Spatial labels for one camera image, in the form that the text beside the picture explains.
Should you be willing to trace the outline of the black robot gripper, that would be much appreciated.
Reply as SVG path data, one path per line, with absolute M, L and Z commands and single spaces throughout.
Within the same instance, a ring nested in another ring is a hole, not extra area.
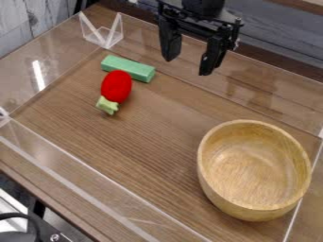
M 172 61 L 180 54 L 178 26 L 205 30 L 200 38 L 206 41 L 201 54 L 198 74 L 208 76 L 218 68 L 224 55 L 234 47 L 233 31 L 240 31 L 242 19 L 225 8 L 225 0 L 156 0 L 158 16 L 158 41 L 161 56 Z

